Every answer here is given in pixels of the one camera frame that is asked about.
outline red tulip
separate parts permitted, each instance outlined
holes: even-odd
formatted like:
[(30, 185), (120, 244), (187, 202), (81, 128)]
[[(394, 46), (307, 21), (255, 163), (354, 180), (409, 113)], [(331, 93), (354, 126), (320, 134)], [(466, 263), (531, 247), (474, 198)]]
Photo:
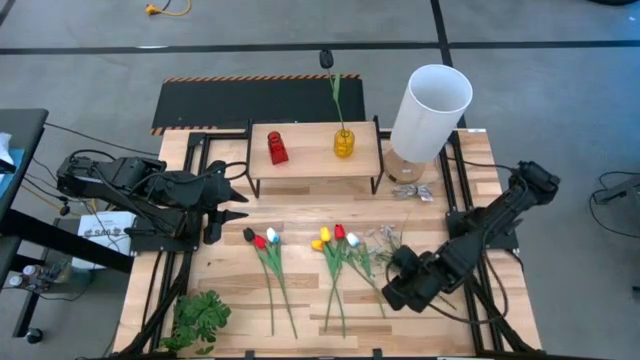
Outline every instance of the red tulip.
[(336, 238), (337, 240), (344, 239), (345, 237), (344, 227), (340, 224), (336, 224), (336, 228), (333, 231), (333, 235), (334, 235), (334, 238)]
[(253, 238), (253, 243), (256, 244), (258, 249), (266, 249), (267, 247), (267, 240), (260, 235), (256, 235), (256, 237)]

